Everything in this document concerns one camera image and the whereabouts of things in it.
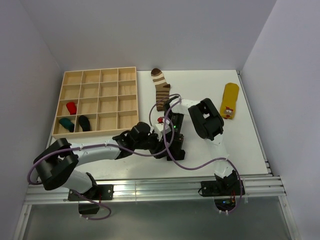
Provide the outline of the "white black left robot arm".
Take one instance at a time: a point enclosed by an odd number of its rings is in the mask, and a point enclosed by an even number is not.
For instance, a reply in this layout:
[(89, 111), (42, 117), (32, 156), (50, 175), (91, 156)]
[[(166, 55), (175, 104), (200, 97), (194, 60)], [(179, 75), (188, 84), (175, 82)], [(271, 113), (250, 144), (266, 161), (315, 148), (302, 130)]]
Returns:
[(91, 145), (73, 144), (60, 138), (33, 161), (40, 184), (47, 191), (64, 187), (72, 194), (94, 200), (104, 192), (89, 172), (76, 170), (77, 166), (100, 160), (120, 160), (135, 155), (137, 150), (149, 151), (149, 156), (162, 158), (175, 136), (174, 127), (168, 123), (150, 127), (139, 122), (132, 129), (112, 137), (104, 143)]

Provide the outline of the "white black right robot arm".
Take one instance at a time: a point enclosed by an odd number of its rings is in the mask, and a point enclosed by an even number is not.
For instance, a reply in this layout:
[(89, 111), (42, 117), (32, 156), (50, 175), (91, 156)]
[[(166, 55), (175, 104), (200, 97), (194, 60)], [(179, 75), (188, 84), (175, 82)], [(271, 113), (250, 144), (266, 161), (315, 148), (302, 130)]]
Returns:
[(235, 189), (239, 189), (239, 196), (245, 193), (243, 182), (234, 164), (228, 159), (227, 150), (223, 143), (224, 121), (209, 98), (201, 101), (182, 99), (180, 96), (173, 97), (164, 104), (164, 122), (173, 115), (188, 115), (191, 118), (194, 129), (198, 136), (205, 140), (212, 156), (212, 159), (197, 167), (185, 167), (177, 162), (178, 158), (172, 155), (173, 151), (167, 145), (166, 137), (163, 137), (165, 150), (178, 167), (195, 171), (209, 164), (214, 164), (215, 185), (218, 195), (227, 195)]

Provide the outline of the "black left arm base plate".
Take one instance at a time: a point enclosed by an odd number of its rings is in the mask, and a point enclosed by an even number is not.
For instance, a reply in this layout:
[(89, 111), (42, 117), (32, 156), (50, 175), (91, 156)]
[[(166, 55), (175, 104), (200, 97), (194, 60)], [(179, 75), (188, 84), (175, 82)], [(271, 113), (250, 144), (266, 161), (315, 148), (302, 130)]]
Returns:
[(77, 194), (75, 190), (70, 190), (67, 200), (74, 201), (84, 201), (84, 197), (89, 200), (112, 200), (114, 194), (114, 185), (113, 184), (102, 184), (92, 187), (85, 193)]

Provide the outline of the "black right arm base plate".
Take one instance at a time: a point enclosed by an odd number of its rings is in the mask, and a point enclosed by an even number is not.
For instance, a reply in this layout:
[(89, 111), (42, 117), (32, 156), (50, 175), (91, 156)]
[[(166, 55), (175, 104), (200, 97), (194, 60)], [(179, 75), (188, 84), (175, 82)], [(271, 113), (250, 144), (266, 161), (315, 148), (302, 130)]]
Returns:
[(244, 195), (243, 182), (226, 180), (206, 180), (200, 182), (198, 193), (202, 197), (223, 197)]

